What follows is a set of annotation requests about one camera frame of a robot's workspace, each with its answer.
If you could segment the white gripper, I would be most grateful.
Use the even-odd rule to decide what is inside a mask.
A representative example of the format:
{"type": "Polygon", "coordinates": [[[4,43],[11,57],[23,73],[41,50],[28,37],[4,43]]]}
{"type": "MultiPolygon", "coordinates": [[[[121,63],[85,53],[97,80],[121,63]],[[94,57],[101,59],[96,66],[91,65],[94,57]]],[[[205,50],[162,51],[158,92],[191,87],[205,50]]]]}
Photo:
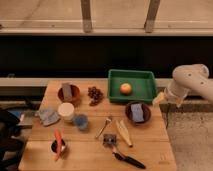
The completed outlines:
{"type": "Polygon", "coordinates": [[[169,103],[175,104],[177,107],[180,107],[187,96],[187,89],[171,81],[163,92],[160,92],[152,101],[153,106],[158,106],[161,102],[166,100],[169,103]]]}

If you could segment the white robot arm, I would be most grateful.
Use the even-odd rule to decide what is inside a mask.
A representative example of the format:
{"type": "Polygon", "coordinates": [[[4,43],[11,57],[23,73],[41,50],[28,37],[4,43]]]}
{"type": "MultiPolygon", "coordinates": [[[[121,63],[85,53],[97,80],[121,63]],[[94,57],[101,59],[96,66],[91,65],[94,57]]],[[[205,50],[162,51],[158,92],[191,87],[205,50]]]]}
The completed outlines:
{"type": "Polygon", "coordinates": [[[172,80],[152,101],[153,106],[168,102],[180,107],[190,91],[213,104],[213,80],[204,64],[181,65],[172,72],[172,80]]]}

